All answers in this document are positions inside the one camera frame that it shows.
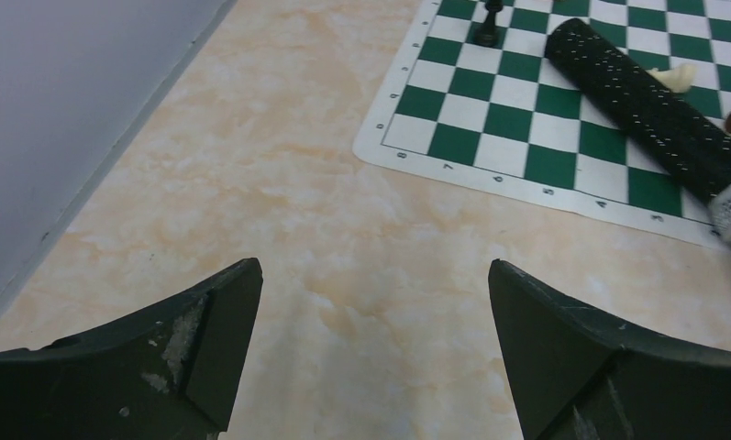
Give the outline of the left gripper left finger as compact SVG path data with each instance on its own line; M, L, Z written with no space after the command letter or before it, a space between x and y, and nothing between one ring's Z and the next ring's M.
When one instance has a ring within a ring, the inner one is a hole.
M260 262L40 349L0 352L0 439L215 439L256 322Z

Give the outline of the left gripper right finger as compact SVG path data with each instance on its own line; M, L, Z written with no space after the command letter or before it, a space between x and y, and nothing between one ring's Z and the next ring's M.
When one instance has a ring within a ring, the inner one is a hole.
M497 259L493 320L526 439L731 439L731 351L633 324Z

